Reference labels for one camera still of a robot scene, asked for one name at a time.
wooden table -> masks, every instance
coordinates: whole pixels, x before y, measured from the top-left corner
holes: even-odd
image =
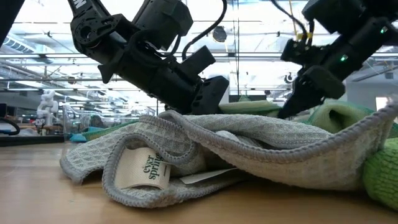
[[[247,182],[169,208],[127,208],[100,175],[74,186],[58,160],[70,144],[0,148],[0,223],[398,223],[398,212],[365,195]]]

towel label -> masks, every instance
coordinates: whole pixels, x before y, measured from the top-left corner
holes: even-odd
[[[201,174],[193,174],[193,175],[181,177],[180,180],[184,184],[194,184],[194,183],[197,183],[199,181],[203,181],[203,180],[215,177],[217,175],[224,174],[224,173],[226,173],[228,171],[235,170],[235,169],[237,169],[237,168],[216,170],[216,171],[211,171],[211,172],[204,172],[204,173],[201,173]]]
[[[171,165],[153,149],[142,147],[124,149],[115,176],[119,189],[153,186],[166,189],[169,185]]]

